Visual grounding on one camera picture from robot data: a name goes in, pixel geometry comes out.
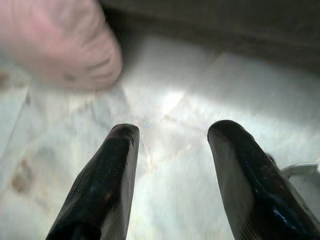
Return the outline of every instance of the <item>marble floor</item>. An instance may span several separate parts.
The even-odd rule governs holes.
[[[233,240],[207,130],[243,125],[280,168],[320,161],[320,77],[156,35],[127,35],[111,89],[74,91],[0,57],[0,240],[44,240],[111,128],[140,129],[128,240]]]

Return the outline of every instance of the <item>tile floor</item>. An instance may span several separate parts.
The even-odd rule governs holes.
[[[320,77],[154,35],[128,35],[113,88],[72,91],[0,57],[0,240],[43,240],[112,126],[140,128],[128,240],[233,240],[207,129],[243,125],[279,167],[320,161]]]

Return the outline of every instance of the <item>white marble tile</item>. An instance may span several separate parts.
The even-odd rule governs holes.
[[[206,139],[136,181],[127,239],[233,239]]]
[[[319,158],[320,77],[224,53],[204,78],[169,116],[204,132],[236,121],[280,167]]]
[[[169,113],[199,84],[203,71],[218,56],[200,46],[164,37],[131,41],[139,48],[127,62],[121,84],[133,113],[149,121]]]
[[[5,171],[6,184],[1,182],[5,192],[0,199],[0,225],[13,228],[34,218],[28,224],[29,231],[35,231],[35,235],[28,233],[24,239],[44,239],[76,176],[115,124],[138,122],[131,115],[123,91],[116,86],[54,124],[28,147],[7,159],[17,166],[11,169],[10,164],[1,169]],[[146,171],[144,148],[140,142],[136,179]],[[19,239],[24,230],[4,231],[0,239]]]
[[[27,72],[0,53],[0,158],[20,115],[31,79]]]
[[[141,138],[150,155],[147,167],[152,171],[159,164],[175,158],[189,145],[206,139],[206,135],[187,124],[163,118],[141,129]]]

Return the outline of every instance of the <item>brown stain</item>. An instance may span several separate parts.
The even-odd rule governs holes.
[[[33,181],[34,175],[32,169],[24,159],[18,166],[17,171],[12,178],[11,185],[18,193],[27,194],[31,191]]]
[[[8,79],[9,79],[8,73],[0,69],[0,89],[5,88],[5,85]]]

